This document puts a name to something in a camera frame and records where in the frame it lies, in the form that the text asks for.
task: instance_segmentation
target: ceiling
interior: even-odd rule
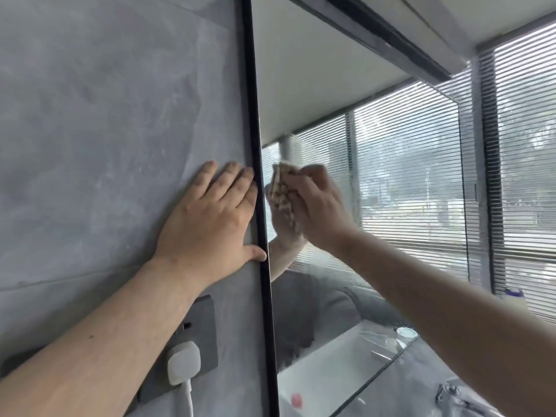
[[[441,0],[475,43],[548,12],[556,0]],[[252,0],[263,145],[408,75],[288,0]]]
[[[476,44],[556,11],[556,0],[441,0]]]
[[[288,0],[252,0],[263,145],[407,74]]]

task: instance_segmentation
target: hand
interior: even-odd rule
[[[164,225],[152,259],[195,279],[200,291],[249,260],[266,260],[259,246],[243,245],[257,200],[253,169],[232,162],[209,187],[217,169],[214,161],[203,165]]]
[[[282,244],[284,247],[287,246],[298,246],[301,244],[305,244],[306,240],[302,236],[294,231],[293,227],[290,225],[286,216],[280,212],[270,201],[270,184],[267,184],[265,187],[265,197],[270,205],[270,213],[272,216],[272,226],[274,227],[274,231],[276,231],[276,239]]]
[[[284,175],[297,222],[316,247],[334,254],[341,240],[359,231],[342,203],[340,190],[322,165],[309,165],[299,175]]]

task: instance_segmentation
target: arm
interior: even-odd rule
[[[508,417],[554,414],[552,327],[356,228],[323,168],[284,180],[308,240],[372,284],[477,393]]]
[[[164,225],[154,257],[124,287],[0,383],[3,417],[106,416],[126,411],[158,354],[209,285],[251,259],[243,246],[253,170],[206,163]]]
[[[279,235],[268,243],[268,264],[270,280],[274,281],[294,262],[305,246],[305,239],[300,238],[288,243]]]
[[[270,202],[270,185],[265,187],[265,196],[270,205],[272,226],[276,237],[268,243],[268,264],[270,266],[270,280],[274,281],[284,273],[297,255],[303,250],[307,240],[296,233],[284,215]]]

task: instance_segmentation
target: small container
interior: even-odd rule
[[[414,329],[405,327],[396,329],[396,333],[398,334],[398,339],[404,343],[410,343],[419,336]]]
[[[508,304],[529,311],[525,294],[523,294],[523,290],[519,288],[506,288],[502,299]]]

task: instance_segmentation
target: gray wall socket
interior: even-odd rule
[[[148,403],[176,388],[168,382],[167,354],[171,348],[186,341],[193,341],[201,351],[201,370],[197,376],[204,375],[218,366],[214,299],[210,295],[195,300],[184,320],[170,337],[139,388],[137,399],[140,404]]]

